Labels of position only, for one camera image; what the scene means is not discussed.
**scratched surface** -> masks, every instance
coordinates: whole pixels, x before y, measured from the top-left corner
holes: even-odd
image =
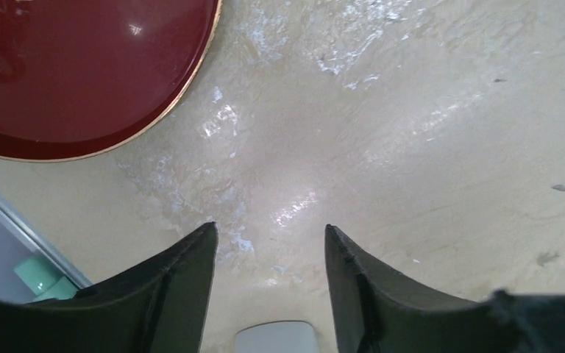
[[[217,221],[206,353],[285,319],[335,351],[326,223],[468,299],[565,292],[565,1],[225,1],[172,114],[0,191],[96,281]]]

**dark spot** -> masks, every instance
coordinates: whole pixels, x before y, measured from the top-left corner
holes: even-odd
[[[563,193],[565,192],[565,186],[562,184],[553,185],[551,188],[553,190],[562,191]]]
[[[553,260],[556,260],[560,257],[560,253],[555,252],[553,254],[551,254],[551,252],[545,252],[543,254],[538,255],[538,257],[536,258],[536,263],[538,264],[538,266],[540,267],[544,267],[546,264],[552,262]]]

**mint green object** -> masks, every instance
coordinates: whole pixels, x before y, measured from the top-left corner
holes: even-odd
[[[70,299],[77,292],[77,287],[43,255],[26,258],[14,268],[14,272],[36,295],[34,302]]]

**round tray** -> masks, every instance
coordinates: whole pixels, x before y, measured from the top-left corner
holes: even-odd
[[[198,71],[221,0],[0,0],[0,157],[89,157],[135,138]]]

